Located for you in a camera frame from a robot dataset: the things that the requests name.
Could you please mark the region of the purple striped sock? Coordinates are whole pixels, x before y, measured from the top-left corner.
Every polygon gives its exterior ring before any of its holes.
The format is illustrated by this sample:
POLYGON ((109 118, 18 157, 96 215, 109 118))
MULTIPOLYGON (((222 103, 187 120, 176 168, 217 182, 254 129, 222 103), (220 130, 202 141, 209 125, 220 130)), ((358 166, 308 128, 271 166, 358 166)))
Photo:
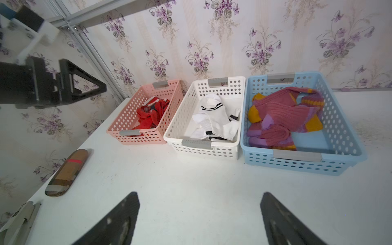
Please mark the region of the purple striped sock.
POLYGON ((292 133, 320 131, 322 94, 312 88, 287 87, 269 96, 256 94, 248 110, 249 145, 295 151, 292 133))

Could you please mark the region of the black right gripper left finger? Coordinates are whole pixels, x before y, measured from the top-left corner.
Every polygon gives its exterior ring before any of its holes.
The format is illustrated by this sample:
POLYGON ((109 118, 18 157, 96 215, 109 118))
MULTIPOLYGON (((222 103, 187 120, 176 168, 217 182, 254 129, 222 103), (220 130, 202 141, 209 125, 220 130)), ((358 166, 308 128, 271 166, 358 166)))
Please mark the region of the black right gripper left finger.
POLYGON ((140 202, 136 192, 129 193, 75 245, 130 245, 136 227, 140 202))

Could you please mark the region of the white ankle sock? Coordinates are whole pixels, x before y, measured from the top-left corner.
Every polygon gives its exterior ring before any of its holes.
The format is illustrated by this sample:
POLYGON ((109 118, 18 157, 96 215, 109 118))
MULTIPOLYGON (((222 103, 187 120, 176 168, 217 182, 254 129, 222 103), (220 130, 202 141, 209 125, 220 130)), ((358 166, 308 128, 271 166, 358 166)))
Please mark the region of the white ankle sock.
POLYGON ((240 108, 228 110, 216 94, 208 94, 199 102, 198 112, 192 115, 197 128, 191 139, 233 141, 238 133, 240 108))

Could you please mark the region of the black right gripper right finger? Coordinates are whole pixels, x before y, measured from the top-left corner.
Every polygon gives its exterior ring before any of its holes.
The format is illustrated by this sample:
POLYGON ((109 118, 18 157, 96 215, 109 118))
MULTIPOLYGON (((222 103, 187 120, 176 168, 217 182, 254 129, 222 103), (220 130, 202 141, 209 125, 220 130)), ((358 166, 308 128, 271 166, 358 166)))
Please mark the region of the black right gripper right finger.
POLYGON ((326 245, 271 193, 263 194, 260 209, 270 245, 326 245))

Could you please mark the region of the plain red sock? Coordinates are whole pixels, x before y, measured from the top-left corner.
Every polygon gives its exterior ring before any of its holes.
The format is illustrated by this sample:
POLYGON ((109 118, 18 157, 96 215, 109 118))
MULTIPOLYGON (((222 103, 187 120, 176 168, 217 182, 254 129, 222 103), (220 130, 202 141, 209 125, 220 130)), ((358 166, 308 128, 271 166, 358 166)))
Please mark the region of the plain red sock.
POLYGON ((136 113, 138 125, 133 130, 156 128, 169 106, 170 100, 150 97, 136 113))

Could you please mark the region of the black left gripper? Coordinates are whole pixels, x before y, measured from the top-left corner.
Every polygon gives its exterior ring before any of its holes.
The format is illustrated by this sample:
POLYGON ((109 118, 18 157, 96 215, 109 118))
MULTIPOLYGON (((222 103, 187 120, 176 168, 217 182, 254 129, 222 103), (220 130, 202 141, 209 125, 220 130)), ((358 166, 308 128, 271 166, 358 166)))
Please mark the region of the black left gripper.
POLYGON ((56 75, 46 70, 45 60, 29 57, 25 65, 1 62, 1 104, 18 109, 45 109, 69 105, 102 94, 107 85, 66 59, 59 61, 56 75), (75 87, 74 76, 81 77, 97 88, 82 92, 75 87))

